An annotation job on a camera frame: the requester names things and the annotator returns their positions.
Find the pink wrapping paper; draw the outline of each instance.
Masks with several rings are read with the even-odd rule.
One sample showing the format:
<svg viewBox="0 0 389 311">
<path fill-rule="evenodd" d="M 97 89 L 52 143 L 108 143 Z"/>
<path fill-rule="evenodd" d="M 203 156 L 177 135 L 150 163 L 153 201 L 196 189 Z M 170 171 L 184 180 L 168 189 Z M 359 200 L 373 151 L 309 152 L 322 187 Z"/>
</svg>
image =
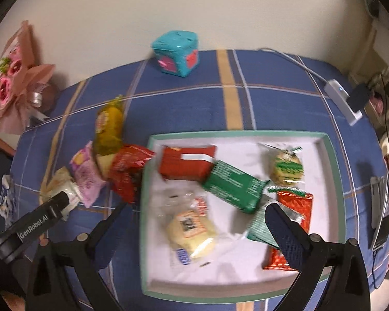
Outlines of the pink wrapping paper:
<svg viewBox="0 0 389 311">
<path fill-rule="evenodd" d="M 43 64 L 34 66 L 35 58 L 31 45 L 29 24 L 22 22 L 21 28 L 7 41 L 2 57 L 7 53 L 11 45 L 15 45 L 5 57 L 12 60 L 11 67 L 15 66 L 15 61 L 21 59 L 22 65 L 19 71 L 12 73 L 9 71 L 5 77 L 11 80 L 11 87 L 8 90 L 8 101 L 0 98 L 0 132 L 20 135 L 30 123 L 30 117 L 38 111 L 49 110 L 54 102 L 57 89 L 48 84 L 55 66 Z M 38 106 L 31 102 L 33 93 L 41 90 L 42 104 Z"/>
</svg>

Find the plaid tablecloth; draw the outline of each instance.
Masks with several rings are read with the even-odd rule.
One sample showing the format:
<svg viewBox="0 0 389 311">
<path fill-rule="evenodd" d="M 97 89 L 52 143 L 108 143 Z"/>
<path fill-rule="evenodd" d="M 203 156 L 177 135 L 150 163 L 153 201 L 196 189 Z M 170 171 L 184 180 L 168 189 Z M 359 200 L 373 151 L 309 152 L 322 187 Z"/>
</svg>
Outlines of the plaid tablecloth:
<svg viewBox="0 0 389 311">
<path fill-rule="evenodd" d="M 323 76 L 336 79 L 347 90 L 347 79 L 325 62 L 293 56 Z M 343 182 L 347 238 L 359 240 L 373 290 L 370 177 L 382 176 L 386 166 L 367 116 L 350 127 L 332 100 L 327 104 L 316 88 L 322 83 L 300 67 L 274 53 L 260 51 L 204 51 L 199 66 L 180 78 L 159 71 L 153 59 L 124 65 L 64 90 L 47 122 L 28 129 L 20 138 L 11 173 L 16 183 L 17 216 L 39 205 L 38 191 L 46 179 L 94 137 L 96 112 L 119 94 L 126 100 L 123 141 L 146 145 L 158 133 L 216 130 L 301 130 L 326 132 L 335 148 Z M 67 222 L 49 230 L 53 241 L 72 240 L 90 232 L 110 215 L 119 197 L 108 188 L 90 209 L 79 206 Z M 201 305 L 144 296 L 140 288 L 138 255 L 139 207 L 109 267 L 101 276 L 125 310 L 232 311 L 235 304 Z M 26 255 L 33 258 L 37 243 Z M 384 279 L 389 242 L 378 252 L 374 273 Z M 84 310 L 87 298 L 70 271 L 73 289 Z M 308 305 L 314 309 L 325 282 Z M 257 301 L 248 307 L 273 310 L 281 297 Z"/>
</svg>

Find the phone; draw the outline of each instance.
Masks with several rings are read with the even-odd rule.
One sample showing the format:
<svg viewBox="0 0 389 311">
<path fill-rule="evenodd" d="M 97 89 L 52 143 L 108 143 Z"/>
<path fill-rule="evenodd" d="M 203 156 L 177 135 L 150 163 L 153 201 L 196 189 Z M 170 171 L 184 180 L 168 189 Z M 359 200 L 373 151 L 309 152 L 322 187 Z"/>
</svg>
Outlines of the phone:
<svg viewBox="0 0 389 311">
<path fill-rule="evenodd" d="M 381 191 L 380 208 L 381 215 L 374 230 L 371 249 L 373 251 L 383 247 L 389 236 L 389 172 L 385 176 L 385 186 Z"/>
</svg>

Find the teal cube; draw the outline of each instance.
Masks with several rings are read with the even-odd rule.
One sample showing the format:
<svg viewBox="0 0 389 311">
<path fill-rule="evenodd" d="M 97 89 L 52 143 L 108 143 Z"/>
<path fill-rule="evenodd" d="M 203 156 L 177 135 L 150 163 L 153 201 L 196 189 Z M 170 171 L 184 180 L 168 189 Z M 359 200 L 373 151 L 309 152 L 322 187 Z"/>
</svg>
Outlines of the teal cube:
<svg viewBox="0 0 389 311">
<path fill-rule="evenodd" d="M 171 30 L 152 44 L 161 71 L 186 77 L 199 64 L 197 35 L 191 31 Z"/>
</svg>

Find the tray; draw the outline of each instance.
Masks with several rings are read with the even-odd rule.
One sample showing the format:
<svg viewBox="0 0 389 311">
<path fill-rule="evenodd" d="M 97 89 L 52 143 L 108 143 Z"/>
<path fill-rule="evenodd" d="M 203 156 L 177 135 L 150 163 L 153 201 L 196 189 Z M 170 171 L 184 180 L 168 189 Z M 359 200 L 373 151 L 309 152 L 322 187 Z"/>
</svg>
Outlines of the tray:
<svg viewBox="0 0 389 311">
<path fill-rule="evenodd" d="M 314 195 L 310 233 L 325 241 L 345 242 L 343 188 L 336 155 L 326 133 L 300 131 L 215 131 L 169 133 L 151 136 L 148 148 L 156 156 L 143 174 L 140 220 L 141 285 L 145 295 L 189 303 L 237 303 L 283 295 L 296 272 L 262 270 L 270 247 L 247 239 L 210 265 L 197 270 L 185 282 L 174 281 L 170 268 L 170 247 L 155 213 L 155 202 L 165 186 L 186 186 L 188 181 L 164 182 L 157 172 L 164 146 L 217 146 L 216 158 L 261 180 L 269 178 L 268 149 L 262 144 L 286 148 L 302 146 L 305 190 Z M 223 231 L 242 232 L 251 215 L 208 193 L 213 221 Z M 326 279 L 323 271 L 320 281 Z"/>
</svg>

